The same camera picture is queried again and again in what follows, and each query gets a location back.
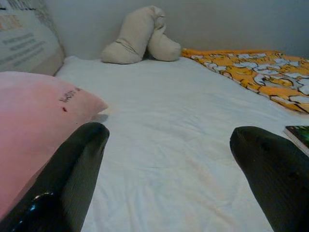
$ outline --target wall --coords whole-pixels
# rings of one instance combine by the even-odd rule
[[[183,47],[272,49],[309,58],[309,0],[45,0],[67,55],[99,58],[124,16],[156,5]]]

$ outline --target cartoon print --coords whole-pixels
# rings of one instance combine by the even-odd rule
[[[280,69],[274,69],[274,68],[269,68],[270,70],[275,70],[278,71],[280,73],[299,73],[302,76],[307,76],[309,77],[309,70],[305,67],[296,67],[293,66],[291,64],[285,64],[283,66],[281,66]]]
[[[309,114],[309,60],[280,52],[199,52],[183,56],[282,106]]]

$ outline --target pink pillow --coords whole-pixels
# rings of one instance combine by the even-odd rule
[[[57,148],[107,107],[52,76],[0,72],[0,218]]]

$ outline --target beige plush toy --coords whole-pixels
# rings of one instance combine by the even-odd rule
[[[146,48],[150,54],[163,61],[175,61],[181,46],[165,34],[165,14],[155,7],[147,6],[127,15],[118,39],[101,53],[103,62],[132,64],[142,60]]]

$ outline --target yellow blanket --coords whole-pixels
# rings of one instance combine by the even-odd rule
[[[277,51],[196,51],[183,56],[288,109],[309,114],[309,60]]]

